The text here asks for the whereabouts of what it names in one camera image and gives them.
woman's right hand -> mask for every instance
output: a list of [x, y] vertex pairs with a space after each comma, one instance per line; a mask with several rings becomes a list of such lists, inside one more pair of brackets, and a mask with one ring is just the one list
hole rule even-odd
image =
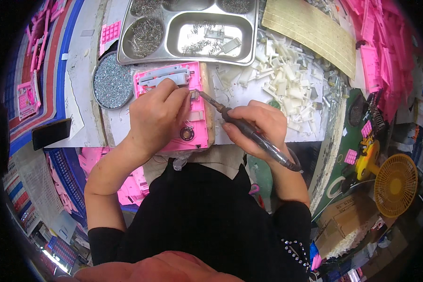
[[[270, 140], [277, 148], [288, 154], [285, 144], [285, 135], [287, 133], [287, 118], [284, 114], [265, 103], [251, 100], [247, 106], [238, 106], [227, 112], [230, 117], [235, 119], [245, 119], [252, 125], [260, 129], [265, 138]], [[276, 161], [259, 147], [254, 141], [244, 136], [241, 131], [231, 123], [225, 123], [223, 129], [229, 138], [237, 144], [246, 153], [253, 155], [269, 165]]]

